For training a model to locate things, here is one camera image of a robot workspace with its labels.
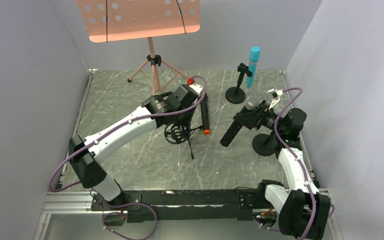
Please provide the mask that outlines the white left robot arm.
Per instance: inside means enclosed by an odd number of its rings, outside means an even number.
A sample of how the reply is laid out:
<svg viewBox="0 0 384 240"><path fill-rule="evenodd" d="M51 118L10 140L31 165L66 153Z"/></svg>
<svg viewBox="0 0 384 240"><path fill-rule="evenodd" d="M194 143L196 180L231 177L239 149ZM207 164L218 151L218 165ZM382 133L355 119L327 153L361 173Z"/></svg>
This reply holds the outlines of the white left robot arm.
<svg viewBox="0 0 384 240"><path fill-rule="evenodd" d="M182 84L174 92L150 96L128 116L98 133L72 137L69 163L81 185L95 190L106 202L121 205L124 191L103 168L103 162L147 132L171 124L188 124L204 94L201 85Z"/></svg>

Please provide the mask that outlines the blue microphone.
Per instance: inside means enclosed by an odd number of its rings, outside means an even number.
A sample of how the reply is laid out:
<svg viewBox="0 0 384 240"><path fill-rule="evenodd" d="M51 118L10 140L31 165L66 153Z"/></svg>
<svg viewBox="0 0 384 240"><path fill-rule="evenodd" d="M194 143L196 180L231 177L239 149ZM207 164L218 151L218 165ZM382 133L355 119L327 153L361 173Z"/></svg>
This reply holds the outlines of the blue microphone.
<svg viewBox="0 0 384 240"><path fill-rule="evenodd" d="M256 70L257 70L257 63L261 56L261 49L259 46L253 46L249 52L249 65L248 70L252 73L251 76L247 77L246 80L246 87L250 89L254 83L254 79L256 76Z"/></svg>

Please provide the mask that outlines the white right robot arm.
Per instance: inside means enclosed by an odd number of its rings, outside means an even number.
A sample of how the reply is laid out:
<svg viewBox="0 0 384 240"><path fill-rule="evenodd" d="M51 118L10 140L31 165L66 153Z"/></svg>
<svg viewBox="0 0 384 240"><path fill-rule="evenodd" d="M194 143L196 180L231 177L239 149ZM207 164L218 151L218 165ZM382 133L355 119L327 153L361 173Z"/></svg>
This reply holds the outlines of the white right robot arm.
<svg viewBox="0 0 384 240"><path fill-rule="evenodd" d="M251 130L264 126L271 130L270 134L256 135L252 147L259 155L276 156L289 189L272 180L262 180L259 189L276 210L278 228L283 235L321 240L331 201L320 193L304 164L299 135L306 118L306 113L299 108L292 108L281 117L263 101L256 109L243 108L238 112L233 117L232 127L235 132L241 127Z"/></svg>

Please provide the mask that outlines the black shock mount tripod stand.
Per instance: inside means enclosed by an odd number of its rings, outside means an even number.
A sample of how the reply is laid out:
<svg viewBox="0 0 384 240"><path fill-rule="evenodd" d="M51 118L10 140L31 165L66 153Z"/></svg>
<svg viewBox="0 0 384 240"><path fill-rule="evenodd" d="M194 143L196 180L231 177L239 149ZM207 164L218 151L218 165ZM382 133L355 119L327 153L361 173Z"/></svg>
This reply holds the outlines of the black shock mount tripod stand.
<svg viewBox="0 0 384 240"><path fill-rule="evenodd" d="M192 150L191 136L196 130L202 129L202 125L191 128L190 126L171 123L164 128L164 138L168 143L172 145L180 145L184 142L187 142L190 149L191 159L194 160L195 157Z"/></svg>

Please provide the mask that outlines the black silver-grille microphone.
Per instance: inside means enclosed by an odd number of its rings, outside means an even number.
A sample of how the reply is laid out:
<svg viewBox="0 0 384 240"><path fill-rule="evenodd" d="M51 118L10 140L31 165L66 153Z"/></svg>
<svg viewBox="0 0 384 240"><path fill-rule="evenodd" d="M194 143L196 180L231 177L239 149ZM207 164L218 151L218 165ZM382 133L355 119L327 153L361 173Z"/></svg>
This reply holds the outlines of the black silver-grille microphone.
<svg viewBox="0 0 384 240"><path fill-rule="evenodd" d="M259 106L258 98L256 96L250 96L245 101L245 104L242 107L242 109L238 113L236 113L235 116L252 112L258 106ZM223 135L223 137L221 138L220 144L223 147L228 147L230 143L233 141L233 139L236 137L236 135L238 134L242 126L243 125L240 122L234 120L230 125L230 127L225 132L225 134Z"/></svg>

